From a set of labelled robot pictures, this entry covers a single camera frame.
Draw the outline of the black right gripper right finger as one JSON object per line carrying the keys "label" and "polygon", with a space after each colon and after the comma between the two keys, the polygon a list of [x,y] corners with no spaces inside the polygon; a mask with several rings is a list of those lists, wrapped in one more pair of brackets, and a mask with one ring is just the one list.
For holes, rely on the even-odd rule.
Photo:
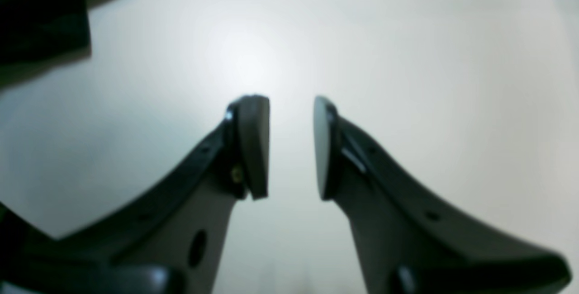
{"label": "black right gripper right finger", "polygon": [[454,207],[333,102],[313,104],[317,185],[349,220],[369,294],[557,294],[565,258]]}

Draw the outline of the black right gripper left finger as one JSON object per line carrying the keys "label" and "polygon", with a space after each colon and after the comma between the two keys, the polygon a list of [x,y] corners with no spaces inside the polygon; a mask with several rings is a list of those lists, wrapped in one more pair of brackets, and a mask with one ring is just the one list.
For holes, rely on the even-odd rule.
{"label": "black right gripper left finger", "polygon": [[10,209],[1,218],[1,287],[40,294],[210,294],[230,214],[268,195],[270,100],[245,95],[151,190],[52,240]]}

